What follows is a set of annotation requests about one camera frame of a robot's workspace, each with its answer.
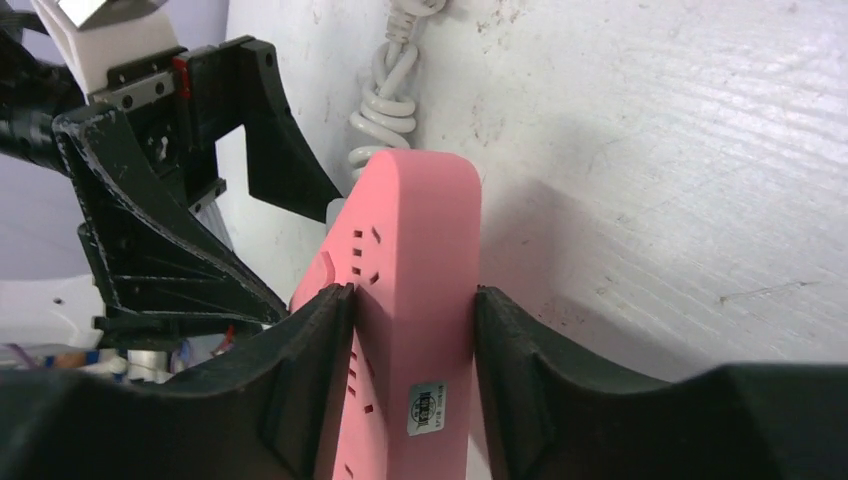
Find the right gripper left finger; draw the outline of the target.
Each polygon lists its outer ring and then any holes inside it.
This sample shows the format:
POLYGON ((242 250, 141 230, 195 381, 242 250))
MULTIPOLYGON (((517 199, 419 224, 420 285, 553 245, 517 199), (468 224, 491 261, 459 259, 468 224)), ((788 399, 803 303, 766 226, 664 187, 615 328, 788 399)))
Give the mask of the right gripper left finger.
POLYGON ((162 384, 74 370, 1 376, 5 479, 328 479, 356 307, 331 285, 162 384))

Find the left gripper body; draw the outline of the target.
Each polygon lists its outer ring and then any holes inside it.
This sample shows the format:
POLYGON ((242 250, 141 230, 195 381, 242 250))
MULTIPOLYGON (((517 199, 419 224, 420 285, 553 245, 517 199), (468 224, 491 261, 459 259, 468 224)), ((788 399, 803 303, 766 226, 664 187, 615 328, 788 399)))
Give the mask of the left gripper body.
POLYGON ((1 152, 60 166, 52 123, 84 105, 131 112, 175 92, 183 52, 161 1, 1 4, 1 152))

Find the pink triangular socket adapter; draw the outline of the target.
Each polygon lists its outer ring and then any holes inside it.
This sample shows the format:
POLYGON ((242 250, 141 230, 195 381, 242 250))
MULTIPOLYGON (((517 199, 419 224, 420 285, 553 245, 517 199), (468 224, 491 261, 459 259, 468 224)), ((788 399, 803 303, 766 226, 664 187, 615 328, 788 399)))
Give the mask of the pink triangular socket adapter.
POLYGON ((481 183, 466 159, 384 150, 365 167, 290 301, 352 284, 335 479, 462 479, 481 183))

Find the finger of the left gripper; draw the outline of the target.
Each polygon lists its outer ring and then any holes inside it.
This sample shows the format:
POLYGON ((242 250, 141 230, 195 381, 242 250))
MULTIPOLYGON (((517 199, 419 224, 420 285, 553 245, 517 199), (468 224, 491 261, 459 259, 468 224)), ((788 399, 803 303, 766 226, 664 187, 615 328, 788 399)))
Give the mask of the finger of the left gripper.
POLYGON ((150 167, 126 115, 94 104, 53 124, 105 304, 101 345, 166 351, 186 337, 257 333, 285 303, 207 230, 150 167))
POLYGON ((241 127, 252 197, 318 222, 340 192, 289 106, 273 44, 242 36, 175 58, 180 135, 207 149, 241 127))

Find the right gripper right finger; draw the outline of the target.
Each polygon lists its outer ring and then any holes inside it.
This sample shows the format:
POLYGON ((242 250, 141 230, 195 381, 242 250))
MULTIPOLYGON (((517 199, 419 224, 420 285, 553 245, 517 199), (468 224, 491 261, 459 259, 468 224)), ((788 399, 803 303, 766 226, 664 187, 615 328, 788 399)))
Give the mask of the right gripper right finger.
POLYGON ((494 287, 475 360, 496 479, 843 479, 847 369, 735 363, 665 382, 597 355, 494 287))

